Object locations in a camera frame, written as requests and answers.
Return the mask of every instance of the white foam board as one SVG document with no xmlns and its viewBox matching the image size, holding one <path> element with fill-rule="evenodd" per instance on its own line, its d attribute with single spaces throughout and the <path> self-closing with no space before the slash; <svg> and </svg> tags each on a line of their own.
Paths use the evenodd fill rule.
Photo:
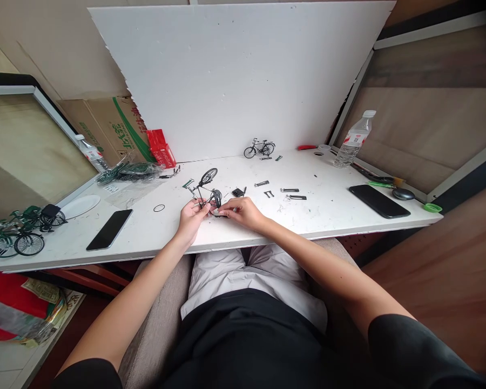
<svg viewBox="0 0 486 389">
<path fill-rule="evenodd" d="M 89 8 L 178 161 L 323 143 L 394 1 Z"/>
</svg>

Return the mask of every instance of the forearm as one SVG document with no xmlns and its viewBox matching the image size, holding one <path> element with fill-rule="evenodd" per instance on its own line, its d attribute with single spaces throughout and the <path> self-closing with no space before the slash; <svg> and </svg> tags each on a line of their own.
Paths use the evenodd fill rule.
<svg viewBox="0 0 486 389">
<path fill-rule="evenodd" d="M 60 371 L 89 358 L 103 358 L 118 370 L 133 337 L 147 316 L 158 293 L 187 244 L 173 238 L 131 281 L 85 332 Z"/>
<path fill-rule="evenodd" d="M 259 231 L 277 243 L 321 286 L 334 294 L 367 338 L 370 322 L 386 313 L 412 317 L 389 293 L 355 266 L 267 219 Z"/>
</svg>

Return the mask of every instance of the sleeve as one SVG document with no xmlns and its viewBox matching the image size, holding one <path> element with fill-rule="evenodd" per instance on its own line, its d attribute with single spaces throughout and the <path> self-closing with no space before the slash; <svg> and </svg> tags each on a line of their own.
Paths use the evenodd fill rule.
<svg viewBox="0 0 486 389">
<path fill-rule="evenodd" d="M 397 314 L 378 316 L 369 325 L 368 340 L 376 368 L 403 387 L 486 388 L 485 378 L 412 318 Z"/>
<path fill-rule="evenodd" d="M 122 389 L 117 371 L 106 359 L 79 361 L 62 371 L 52 382 L 52 389 Z"/>
</svg>

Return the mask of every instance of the plastic water bottle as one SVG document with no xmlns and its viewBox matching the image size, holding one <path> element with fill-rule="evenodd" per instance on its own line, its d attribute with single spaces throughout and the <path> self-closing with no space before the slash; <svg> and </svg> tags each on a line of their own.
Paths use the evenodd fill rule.
<svg viewBox="0 0 486 389">
<path fill-rule="evenodd" d="M 360 147 L 362 147 L 363 141 L 366 140 L 371 132 L 375 114 L 376 111 L 373 110 L 365 111 L 362 118 L 351 127 L 335 158 L 335 162 L 333 163 L 335 167 L 348 167 L 353 163 L 353 160 L 360 151 Z"/>
<path fill-rule="evenodd" d="M 76 135 L 76 140 L 79 143 L 79 149 L 85 155 L 86 159 L 97 169 L 99 173 L 108 170 L 110 167 L 103 158 L 103 155 L 97 150 L 97 147 L 85 141 L 83 135 Z"/>
</svg>

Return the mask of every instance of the white desk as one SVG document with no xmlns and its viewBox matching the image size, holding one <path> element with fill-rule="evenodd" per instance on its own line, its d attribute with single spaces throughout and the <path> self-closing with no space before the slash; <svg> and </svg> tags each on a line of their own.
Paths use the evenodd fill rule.
<svg viewBox="0 0 486 389">
<path fill-rule="evenodd" d="M 154 256 L 173 236 L 178 227 L 179 211 L 191 199 L 191 193 L 182 188 L 190 178 L 197 183 L 210 168 L 217 167 L 218 174 L 209 189 L 219 189 L 226 202 L 232 197 L 236 187 L 247 187 L 246 196 L 261 212 L 286 228 L 308 238 L 319 239 L 357 233 L 401 230 L 423 227 L 437 222 L 440 214 L 429 213 L 416 200 L 399 201 L 389 196 L 411 213 L 399 219 L 384 219 L 358 200 L 348 191 L 353 185 L 365 184 L 366 178 L 352 168 L 337 169 L 333 157 L 327 162 L 314 155 L 315 150 L 288 151 L 283 158 L 275 161 L 279 153 L 270 160 L 228 157 L 182 163 L 181 173 L 161 180 L 164 183 L 143 195 L 144 190 L 133 191 L 119 206 L 109 203 L 112 197 L 129 183 L 115 183 L 120 190 L 110 195 L 102 187 L 92 185 L 81 196 L 97 194 L 101 202 L 91 211 L 71 219 L 68 224 L 45 234 L 45 249 L 33 256 L 0 258 L 0 271 L 21 272 L 50 269 L 84 264 L 97 264 Z M 255 183 L 269 180 L 270 184 L 254 187 Z M 146 188 L 153 188 L 149 182 Z M 296 195 L 304 195 L 307 200 L 286 200 L 280 188 L 299 188 Z M 267 198 L 263 193 L 271 190 L 275 195 Z M 390 190 L 378 188 L 389 193 Z M 209 192 L 202 193 L 207 197 Z M 155 206 L 164 204 L 161 212 L 153 212 Z M 103 227 L 109 217 L 119 209 L 132 208 L 133 214 L 126 222 L 113 245 L 107 250 L 86 251 L 90 241 Z M 263 236 L 249 231 L 227 218 L 210 218 L 202 223 L 198 236 L 188 253 L 248 247 L 270 243 Z"/>
</svg>

